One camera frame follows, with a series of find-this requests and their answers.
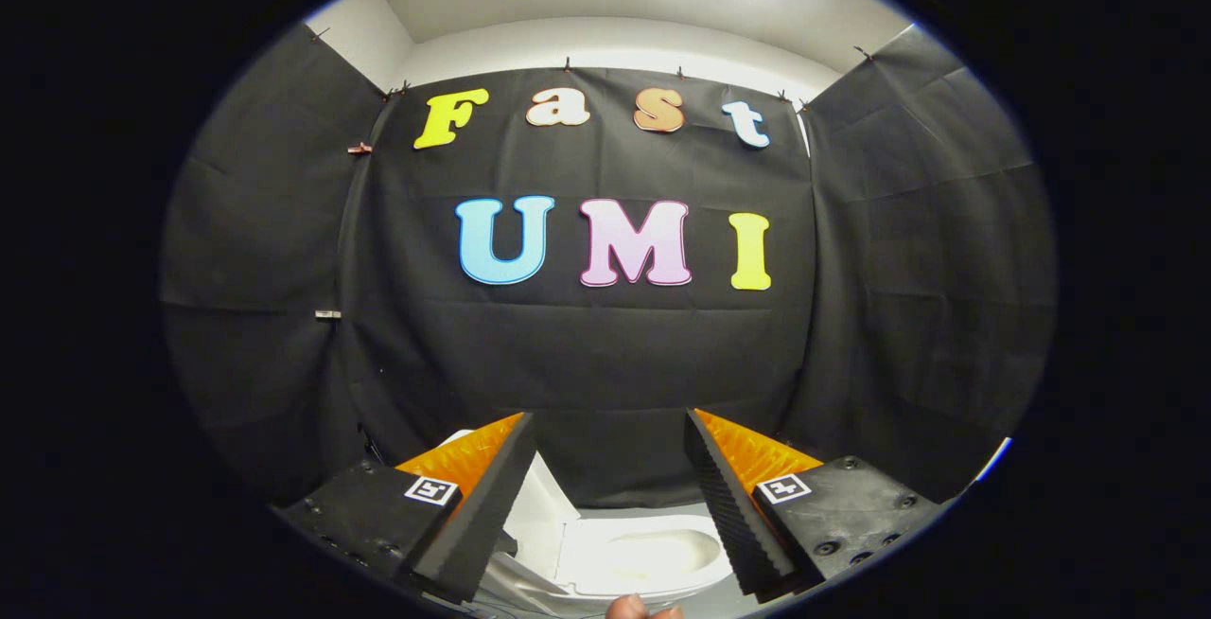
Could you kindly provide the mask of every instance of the orange letter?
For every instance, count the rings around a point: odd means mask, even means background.
[[[635,97],[635,126],[648,132],[675,132],[685,124],[685,116],[677,109],[682,105],[678,92],[671,88],[644,88]]]

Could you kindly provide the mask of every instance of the white wall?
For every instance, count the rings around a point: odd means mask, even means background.
[[[624,67],[676,73],[811,101],[840,76],[822,63],[735,34],[636,18],[550,18],[493,24],[412,46],[394,85],[527,67]]]
[[[386,0],[337,0],[306,19],[312,33],[323,33],[338,55],[348,59],[378,88],[396,87],[403,58],[413,48],[412,38]]]

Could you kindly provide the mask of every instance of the orange gripper part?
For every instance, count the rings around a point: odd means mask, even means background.
[[[490,422],[470,435],[424,452],[412,460],[396,465],[395,469],[458,485],[459,491],[463,492],[463,500],[450,514],[453,517],[475,491],[480,477],[483,477],[488,466],[492,465],[492,459],[497,458],[497,453],[521,417],[522,413],[512,413],[510,417]]]

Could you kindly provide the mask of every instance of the toilet seat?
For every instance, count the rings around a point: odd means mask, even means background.
[[[564,528],[555,583],[579,596],[648,597],[696,590],[730,573],[710,517],[576,520]]]
[[[455,432],[446,442],[467,432]],[[481,588],[546,614],[602,612],[614,598],[630,594],[658,607],[731,575],[710,517],[584,518],[539,452],[504,531],[517,541],[517,552],[494,552]]]

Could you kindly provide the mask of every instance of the letter u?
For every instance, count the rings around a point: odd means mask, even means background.
[[[495,197],[463,201],[454,208],[463,220],[458,248],[463,270],[489,286],[520,283],[538,274],[546,259],[546,213],[553,206],[549,196],[518,197],[513,202],[513,210],[522,213],[522,252],[516,259],[501,262],[492,252],[492,230],[504,206]]]

